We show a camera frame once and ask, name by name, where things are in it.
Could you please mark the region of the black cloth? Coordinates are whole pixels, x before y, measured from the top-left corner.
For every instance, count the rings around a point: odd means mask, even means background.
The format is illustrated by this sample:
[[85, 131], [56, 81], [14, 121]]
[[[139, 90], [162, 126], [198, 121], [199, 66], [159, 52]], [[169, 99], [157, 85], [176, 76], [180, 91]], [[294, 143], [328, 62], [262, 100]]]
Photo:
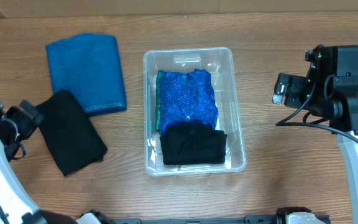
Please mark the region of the black cloth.
[[160, 136], [165, 165], [223, 164], [227, 134], [199, 120], [169, 124]]
[[44, 116], [39, 129], [64, 176], [103, 160], [108, 148], [71, 92], [60, 90], [36, 108]]

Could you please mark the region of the teal blue towel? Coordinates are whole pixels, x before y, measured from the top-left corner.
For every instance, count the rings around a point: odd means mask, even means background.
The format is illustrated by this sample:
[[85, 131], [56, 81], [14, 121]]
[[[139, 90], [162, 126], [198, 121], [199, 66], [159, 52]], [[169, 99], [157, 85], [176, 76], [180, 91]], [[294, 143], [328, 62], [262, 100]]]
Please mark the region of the teal blue towel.
[[80, 34], [45, 46], [52, 90], [68, 90], [86, 114], [127, 109], [117, 39], [109, 34]]

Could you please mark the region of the sparkly blue fabric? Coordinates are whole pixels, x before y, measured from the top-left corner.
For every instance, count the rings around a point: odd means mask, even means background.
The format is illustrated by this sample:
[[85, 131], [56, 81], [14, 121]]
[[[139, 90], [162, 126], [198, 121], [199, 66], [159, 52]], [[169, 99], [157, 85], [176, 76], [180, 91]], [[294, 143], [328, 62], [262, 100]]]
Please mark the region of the sparkly blue fabric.
[[195, 69], [189, 73], [159, 70], [156, 77], [155, 127], [164, 133], [169, 125], [199, 121], [213, 128], [218, 107], [211, 74]]

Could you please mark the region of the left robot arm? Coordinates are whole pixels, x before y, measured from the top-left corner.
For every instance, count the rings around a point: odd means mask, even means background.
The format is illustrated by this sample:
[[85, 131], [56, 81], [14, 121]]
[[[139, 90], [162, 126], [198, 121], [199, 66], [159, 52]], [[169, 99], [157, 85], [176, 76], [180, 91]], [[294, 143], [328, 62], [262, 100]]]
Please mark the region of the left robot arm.
[[43, 115], [27, 100], [4, 111], [0, 103], [0, 223], [75, 223], [75, 219], [42, 210], [25, 191], [10, 165], [26, 152], [22, 142], [43, 121]]

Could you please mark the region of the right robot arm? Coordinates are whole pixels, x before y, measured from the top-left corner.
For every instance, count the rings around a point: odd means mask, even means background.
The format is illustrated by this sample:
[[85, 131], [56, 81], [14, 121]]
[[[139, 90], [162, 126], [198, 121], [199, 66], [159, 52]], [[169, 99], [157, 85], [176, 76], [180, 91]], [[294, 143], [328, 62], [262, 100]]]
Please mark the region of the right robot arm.
[[279, 73], [272, 102], [294, 108], [277, 126], [318, 128], [336, 135], [344, 159], [352, 207], [358, 223], [358, 45], [305, 52], [306, 76]]

